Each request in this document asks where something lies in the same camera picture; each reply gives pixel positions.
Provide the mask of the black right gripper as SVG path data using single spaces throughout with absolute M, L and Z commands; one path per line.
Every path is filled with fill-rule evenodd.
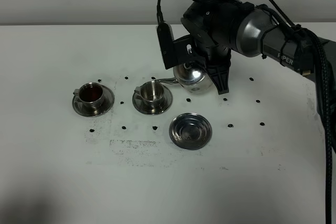
M 181 18 L 189 35 L 174 41 L 178 64 L 206 62 L 206 72 L 219 95 L 229 92 L 230 62 L 224 51 L 233 50 L 246 57 L 254 55 L 254 6 L 239 0 L 192 0 Z

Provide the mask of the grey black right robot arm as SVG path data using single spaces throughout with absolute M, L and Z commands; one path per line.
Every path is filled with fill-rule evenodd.
M 199 64 L 219 94 L 229 91 L 232 51 L 262 56 L 315 83 L 317 111 L 327 144 L 335 149 L 335 42 L 318 37 L 300 25 L 287 24 L 265 4 L 239 0 L 192 0 L 181 18 L 188 35 L 168 36 L 162 49 L 167 69 L 189 62 Z

